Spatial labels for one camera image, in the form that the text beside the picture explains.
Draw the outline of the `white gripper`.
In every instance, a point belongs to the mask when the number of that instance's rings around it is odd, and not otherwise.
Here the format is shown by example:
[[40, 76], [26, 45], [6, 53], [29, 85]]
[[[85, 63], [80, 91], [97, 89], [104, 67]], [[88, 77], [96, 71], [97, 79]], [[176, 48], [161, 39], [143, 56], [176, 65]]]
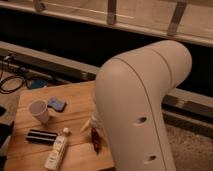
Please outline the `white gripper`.
[[91, 116], [91, 120], [88, 119], [83, 126], [80, 129], [80, 132], [83, 133], [89, 128], [94, 127], [94, 128], [99, 128], [100, 127], [100, 118], [96, 112], [94, 112]]

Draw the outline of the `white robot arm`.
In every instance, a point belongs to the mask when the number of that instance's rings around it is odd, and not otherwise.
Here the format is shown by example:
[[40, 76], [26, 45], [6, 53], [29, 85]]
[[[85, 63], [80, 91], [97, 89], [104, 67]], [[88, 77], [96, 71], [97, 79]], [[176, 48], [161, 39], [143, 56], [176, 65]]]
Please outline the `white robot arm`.
[[116, 171], [176, 171], [162, 101], [189, 75], [192, 57], [171, 40], [109, 59], [95, 80], [95, 115]]

